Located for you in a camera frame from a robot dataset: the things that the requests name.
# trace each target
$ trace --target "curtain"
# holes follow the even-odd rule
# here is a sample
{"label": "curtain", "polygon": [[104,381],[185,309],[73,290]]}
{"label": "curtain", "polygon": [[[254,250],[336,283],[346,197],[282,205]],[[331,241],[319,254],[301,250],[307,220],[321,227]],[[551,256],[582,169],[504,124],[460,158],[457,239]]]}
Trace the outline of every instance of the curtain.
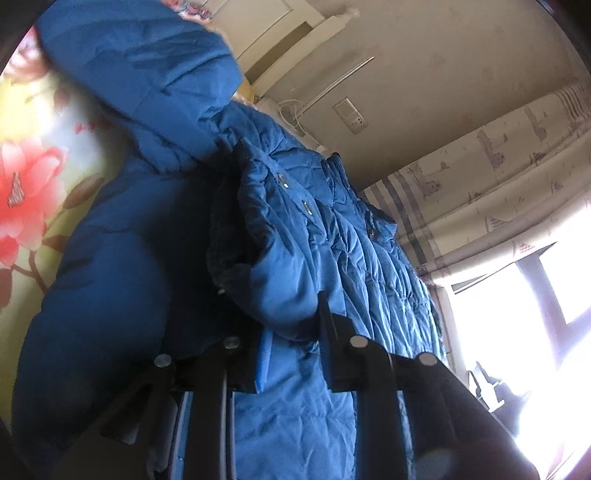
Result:
{"label": "curtain", "polygon": [[591,85],[536,100],[362,192],[423,281],[493,273],[591,223]]}

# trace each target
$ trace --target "blue down coat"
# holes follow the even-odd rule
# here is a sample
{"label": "blue down coat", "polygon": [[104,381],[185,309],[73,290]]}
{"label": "blue down coat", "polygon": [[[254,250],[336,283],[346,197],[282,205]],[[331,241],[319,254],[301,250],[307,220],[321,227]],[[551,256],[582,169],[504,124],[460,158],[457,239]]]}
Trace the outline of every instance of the blue down coat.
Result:
{"label": "blue down coat", "polygon": [[222,38],[159,2],[57,0],[38,30],[134,146],[28,331],[12,418],[21,452],[47,475],[159,352],[195,355],[249,316],[274,341],[265,391],[236,399],[239,478],[351,478],[353,399],[322,376],[318,292],[390,352],[443,356],[394,222],[360,200],[338,155],[230,101],[242,76]]}

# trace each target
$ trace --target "electrical outlet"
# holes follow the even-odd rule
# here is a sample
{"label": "electrical outlet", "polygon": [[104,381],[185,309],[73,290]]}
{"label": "electrical outlet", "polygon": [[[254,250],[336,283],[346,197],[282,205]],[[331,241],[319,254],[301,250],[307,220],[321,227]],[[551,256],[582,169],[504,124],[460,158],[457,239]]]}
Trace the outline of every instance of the electrical outlet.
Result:
{"label": "electrical outlet", "polygon": [[355,105],[348,98],[341,100],[333,108],[354,134],[358,134],[361,130],[367,128],[368,123],[365,121],[365,118],[363,118],[363,115],[361,115],[359,110],[355,108]]}
{"label": "electrical outlet", "polygon": [[358,116],[352,118],[349,122],[349,125],[348,125],[349,129],[354,134],[358,134],[359,132],[361,132],[361,130],[363,130],[367,126],[368,126],[368,123],[365,121],[365,118],[363,118],[361,115],[358,115]]}

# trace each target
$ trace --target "pink flower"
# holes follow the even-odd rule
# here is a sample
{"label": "pink flower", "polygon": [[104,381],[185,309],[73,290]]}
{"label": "pink flower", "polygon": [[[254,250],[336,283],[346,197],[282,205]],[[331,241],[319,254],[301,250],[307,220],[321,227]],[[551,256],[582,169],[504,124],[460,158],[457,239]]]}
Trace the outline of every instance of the pink flower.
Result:
{"label": "pink flower", "polygon": [[45,233],[45,220],[66,198],[57,175],[67,153],[45,149],[41,139],[8,141],[0,153],[0,268],[11,268],[18,247],[37,250]]}
{"label": "pink flower", "polygon": [[42,79],[48,72],[49,65],[39,46],[35,27],[32,27],[12,54],[4,68],[4,75],[12,83],[31,83]]}

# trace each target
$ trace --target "snap button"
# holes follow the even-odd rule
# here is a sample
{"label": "snap button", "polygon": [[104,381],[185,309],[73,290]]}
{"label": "snap button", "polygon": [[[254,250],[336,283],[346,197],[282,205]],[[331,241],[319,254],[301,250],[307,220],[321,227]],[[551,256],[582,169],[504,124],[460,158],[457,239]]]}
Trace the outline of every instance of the snap button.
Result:
{"label": "snap button", "polygon": [[277,175],[277,178],[279,179],[279,181],[281,182],[281,184],[282,184],[282,185],[283,185],[283,186],[284,186],[286,189],[288,189],[288,188],[290,187],[290,184],[289,184],[289,183],[287,183],[287,180],[285,179],[285,175],[283,175],[283,174],[281,174],[281,173],[280,173],[280,174],[278,174],[278,175]]}
{"label": "snap button", "polygon": [[309,215],[314,215],[314,213],[310,209],[310,205],[308,205],[308,202],[305,200],[302,200],[301,202],[304,204],[304,208],[306,209],[306,212],[308,212]]}

